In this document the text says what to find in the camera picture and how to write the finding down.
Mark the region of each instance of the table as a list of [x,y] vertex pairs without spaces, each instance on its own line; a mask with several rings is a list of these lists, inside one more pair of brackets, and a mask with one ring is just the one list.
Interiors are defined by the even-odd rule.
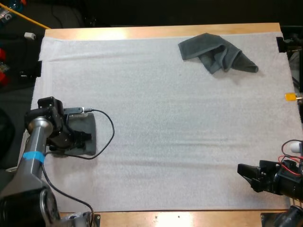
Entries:
[[[49,29],[45,36],[66,40],[121,40],[190,36],[202,33],[243,34],[280,32],[278,23],[193,26]],[[261,212],[283,210],[101,212],[102,227],[260,227]]]

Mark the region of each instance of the red object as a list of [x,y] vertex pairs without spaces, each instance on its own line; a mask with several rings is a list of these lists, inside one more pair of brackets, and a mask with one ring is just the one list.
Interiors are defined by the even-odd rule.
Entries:
[[6,53],[3,49],[0,48],[0,61],[5,61]]
[[0,72],[0,85],[5,86],[8,83],[9,83],[9,78],[3,72]]

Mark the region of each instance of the white foam sheet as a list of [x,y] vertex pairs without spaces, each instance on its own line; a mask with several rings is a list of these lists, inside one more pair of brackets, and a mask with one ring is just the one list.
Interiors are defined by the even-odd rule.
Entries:
[[[54,96],[64,107],[108,113],[116,129],[96,159],[47,156],[53,184],[96,211],[284,209],[287,198],[256,193],[237,164],[276,161],[281,144],[302,138],[281,33],[223,35],[259,72],[218,71],[197,59],[183,61],[178,43],[188,37],[62,41],[45,37],[32,107]],[[98,148],[111,136],[95,114]],[[56,193],[60,211],[86,211]]]

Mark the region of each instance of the gray towel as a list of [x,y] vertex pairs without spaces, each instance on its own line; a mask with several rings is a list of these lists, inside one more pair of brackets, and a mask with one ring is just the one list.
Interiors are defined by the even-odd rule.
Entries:
[[257,72],[258,67],[240,49],[218,35],[204,33],[179,43],[182,59],[198,57],[205,68],[214,73],[222,68]]

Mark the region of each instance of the wooden table edge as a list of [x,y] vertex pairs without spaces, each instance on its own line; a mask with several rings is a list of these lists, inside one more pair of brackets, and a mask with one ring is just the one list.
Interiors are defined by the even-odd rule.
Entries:
[[149,27],[102,27],[48,29],[46,37],[63,40],[124,40],[138,38],[161,38],[192,36],[202,33],[215,35],[281,32],[279,23],[149,26]]

